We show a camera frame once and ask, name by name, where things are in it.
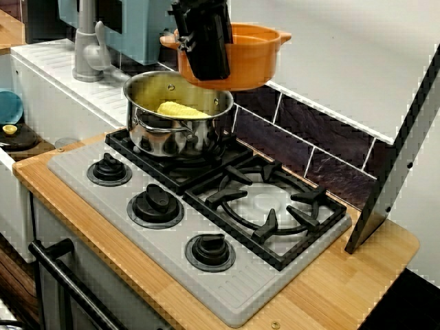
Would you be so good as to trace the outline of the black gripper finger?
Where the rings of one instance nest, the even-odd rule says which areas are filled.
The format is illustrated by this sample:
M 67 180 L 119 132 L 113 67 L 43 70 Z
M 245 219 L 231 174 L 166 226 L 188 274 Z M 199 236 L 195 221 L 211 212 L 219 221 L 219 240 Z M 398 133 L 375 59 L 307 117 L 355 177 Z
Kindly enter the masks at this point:
M 223 80 L 230 66 L 223 39 L 220 8 L 214 10 L 173 10 L 179 50 L 185 52 L 193 75 L 201 80 Z
M 220 4 L 220 18 L 223 30 L 223 39 L 226 44 L 233 44 L 234 39 L 227 1 L 222 0 L 220 1 Z

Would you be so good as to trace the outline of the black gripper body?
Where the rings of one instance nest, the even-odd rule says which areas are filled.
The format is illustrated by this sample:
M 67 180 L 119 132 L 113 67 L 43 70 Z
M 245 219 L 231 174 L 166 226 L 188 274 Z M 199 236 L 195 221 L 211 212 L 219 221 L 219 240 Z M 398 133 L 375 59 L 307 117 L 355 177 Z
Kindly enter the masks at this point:
M 224 8 L 227 6 L 226 0 L 181 0 L 172 1 L 173 10 L 214 10 L 215 8 Z

